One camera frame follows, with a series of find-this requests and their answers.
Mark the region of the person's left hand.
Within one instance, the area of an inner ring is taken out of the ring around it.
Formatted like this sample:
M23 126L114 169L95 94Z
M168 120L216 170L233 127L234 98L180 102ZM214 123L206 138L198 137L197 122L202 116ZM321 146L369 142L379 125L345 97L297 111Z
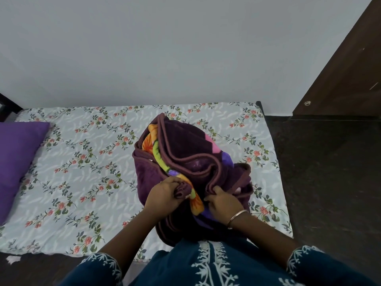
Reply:
M145 202L144 213L154 220L162 220L171 214L184 200L169 200L167 197L167 179L155 185Z

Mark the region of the person's right hand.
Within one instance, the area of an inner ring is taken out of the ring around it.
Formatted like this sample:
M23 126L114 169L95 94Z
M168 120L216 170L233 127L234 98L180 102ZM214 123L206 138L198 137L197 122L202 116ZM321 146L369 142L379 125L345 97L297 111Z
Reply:
M208 208L218 222L227 226L235 214L245 209L236 197L225 192L221 187L215 186L213 191L214 194L211 195L219 195L217 206L209 206L208 204Z

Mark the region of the maroon floral fleece blanket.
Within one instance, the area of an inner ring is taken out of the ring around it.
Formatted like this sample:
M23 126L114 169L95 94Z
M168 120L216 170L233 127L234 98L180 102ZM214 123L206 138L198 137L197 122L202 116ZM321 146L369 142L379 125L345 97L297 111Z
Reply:
M213 188L219 186L249 210L253 193L250 165L233 163L203 130L161 113L135 143L132 157L142 205L157 183L171 176L182 179L174 196L187 199L155 227L165 244L174 247L182 239L217 241L241 237L214 219L203 198L214 194Z

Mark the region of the person's right forearm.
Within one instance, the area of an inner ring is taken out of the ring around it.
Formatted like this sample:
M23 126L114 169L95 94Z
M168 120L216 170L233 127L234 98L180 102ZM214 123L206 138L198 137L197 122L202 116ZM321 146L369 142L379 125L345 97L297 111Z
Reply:
M300 247L295 239L252 215L246 218L242 227L237 231L241 232L258 248L267 252L283 269L287 268L288 260L293 251Z

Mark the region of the person's left forearm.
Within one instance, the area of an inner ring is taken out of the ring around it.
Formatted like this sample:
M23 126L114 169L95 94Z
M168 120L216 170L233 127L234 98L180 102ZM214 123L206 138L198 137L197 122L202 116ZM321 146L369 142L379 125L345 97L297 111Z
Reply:
M146 206L100 249L100 253L110 256L117 262L121 269L122 278L127 273L150 231L165 216L165 211L162 208Z

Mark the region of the gold bangle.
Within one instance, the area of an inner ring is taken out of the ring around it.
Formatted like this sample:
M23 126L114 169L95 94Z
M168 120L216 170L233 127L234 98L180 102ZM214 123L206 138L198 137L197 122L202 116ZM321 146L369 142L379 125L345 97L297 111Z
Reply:
M230 230L239 230L244 224L247 217L251 216L250 212L241 210L235 214L228 222L227 227Z

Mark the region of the blue embroidered kurta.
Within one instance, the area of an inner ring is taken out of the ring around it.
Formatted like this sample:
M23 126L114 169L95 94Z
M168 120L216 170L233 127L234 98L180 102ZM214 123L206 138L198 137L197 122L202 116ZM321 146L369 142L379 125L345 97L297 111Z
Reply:
M160 250L130 286L378 286L315 246L294 250L283 269L252 243L187 240Z

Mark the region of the floral bed sheet mattress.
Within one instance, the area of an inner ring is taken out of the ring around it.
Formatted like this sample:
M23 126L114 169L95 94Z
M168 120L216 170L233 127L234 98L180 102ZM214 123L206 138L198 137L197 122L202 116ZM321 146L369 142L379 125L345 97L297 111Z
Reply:
M15 121L50 122L50 131L0 226L0 252L82 257L113 238L142 210L132 152L160 113L203 130L234 163L249 164L250 212L293 237L273 140L255 103L35 108Z

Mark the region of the purple pillow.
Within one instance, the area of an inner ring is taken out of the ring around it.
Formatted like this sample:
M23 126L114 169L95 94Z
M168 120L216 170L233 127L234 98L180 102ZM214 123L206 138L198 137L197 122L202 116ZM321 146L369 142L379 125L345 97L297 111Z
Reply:
M49 122L0 122L0 226L49 129Z

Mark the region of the dark wooden door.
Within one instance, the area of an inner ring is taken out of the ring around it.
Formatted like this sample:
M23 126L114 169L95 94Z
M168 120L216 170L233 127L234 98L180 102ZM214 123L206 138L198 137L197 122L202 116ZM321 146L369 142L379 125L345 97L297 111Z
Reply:
M381 119L381 0L372 0L293 110L293 117Z

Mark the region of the dark bed frame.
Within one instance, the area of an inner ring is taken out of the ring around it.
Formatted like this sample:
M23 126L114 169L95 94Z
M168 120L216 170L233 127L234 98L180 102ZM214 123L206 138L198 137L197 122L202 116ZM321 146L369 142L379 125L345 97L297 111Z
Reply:
M5 122L11 114L18 114L22 107L0 93L0 122Z

